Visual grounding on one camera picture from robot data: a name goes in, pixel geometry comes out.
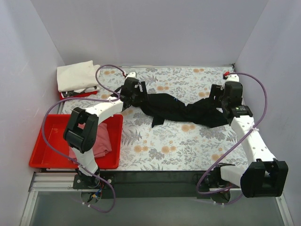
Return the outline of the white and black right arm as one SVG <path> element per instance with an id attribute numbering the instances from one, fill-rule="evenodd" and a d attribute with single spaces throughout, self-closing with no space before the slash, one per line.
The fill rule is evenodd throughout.
<path id="1" fill-rule="evenodd" d="M 267 148 L 250 108 L 242 104 L 242 93 L 243 86 L 237 81 L 211 86 L 209 98 L 222 109 L 238 140 L 241 140 L 248 161 L 246 170 L 219 164 L 218 172 L 213 174 L 213 183 L 223 187 L 230 182 L 240 187 L 247 198 L 279 197 L 284 189 L 288 165 L 285 161 L 277 160 Z"/>

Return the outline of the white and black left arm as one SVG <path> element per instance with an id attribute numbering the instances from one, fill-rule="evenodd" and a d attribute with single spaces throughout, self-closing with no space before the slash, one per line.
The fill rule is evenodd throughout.
<path id="1" fill-rule="evenodd" d="M 100 177 L 96 174 L 99 167 L 93 154 L 98 125 L 147 99 L 146 83 L 134 77 L 127 77 L 120 91 L 113 92 L 106 100 L 86 109 L 73 109 L 63 138 L 75 153 L 75 161 L 79 171 L 85 175 L 84 183 L 89 188 L 96 188 L 100 183 Z"/>

